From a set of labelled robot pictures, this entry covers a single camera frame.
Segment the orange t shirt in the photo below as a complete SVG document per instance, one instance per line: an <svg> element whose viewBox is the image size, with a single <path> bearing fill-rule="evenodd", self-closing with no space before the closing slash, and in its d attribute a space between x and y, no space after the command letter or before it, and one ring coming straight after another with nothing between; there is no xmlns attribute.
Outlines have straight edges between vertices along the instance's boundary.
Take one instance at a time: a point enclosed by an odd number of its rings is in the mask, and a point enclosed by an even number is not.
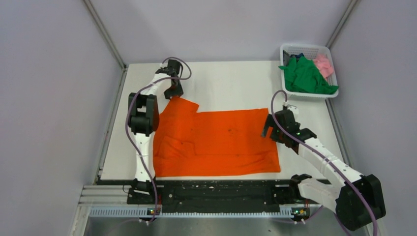
<svg viewBox="0 0 417 236"><path fill-rule="evenodd" d="M276 142L262 137L268 109L199 112L173 98L153 141L157 177L241 176L281 171Z"/></svg>

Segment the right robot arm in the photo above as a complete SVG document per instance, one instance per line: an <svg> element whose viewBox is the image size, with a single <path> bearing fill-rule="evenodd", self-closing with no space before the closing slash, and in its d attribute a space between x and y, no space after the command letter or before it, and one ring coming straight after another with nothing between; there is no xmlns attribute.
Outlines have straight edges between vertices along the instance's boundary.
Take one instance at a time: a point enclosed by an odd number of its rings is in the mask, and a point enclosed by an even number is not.
<svg viewBox="0 0 417 236"><path fill-rule="evenodd" d="M380 180L374 175L356 171L331 153L308 128L300 128L296 121L296 107L268 114L262 137L272 130L270 138L293 150L308 161L328 181L324 184L311 175L294 175L290 179L289 198L295 203L313 200L331 210L346 229L355 231L368 224L375 227L377 220L386 215Z"/></svg>

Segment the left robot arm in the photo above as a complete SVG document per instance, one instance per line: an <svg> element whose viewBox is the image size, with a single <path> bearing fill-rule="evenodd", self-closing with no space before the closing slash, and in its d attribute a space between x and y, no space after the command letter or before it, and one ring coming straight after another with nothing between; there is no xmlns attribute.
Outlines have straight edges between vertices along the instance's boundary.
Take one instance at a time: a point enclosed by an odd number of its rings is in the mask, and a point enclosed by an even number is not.
<svg viewBox="0 0 417 236"><path fill-rule="evenodd" d="M132 188L145 203L154 202L158 195L152 150L153 138L159 127L158 96L163 95L165 99L171 100L183 95L180 82L183 79L183 70L183 61L168 57L144 88L128 96L125 131L136 150L136 171Z"/></svg>

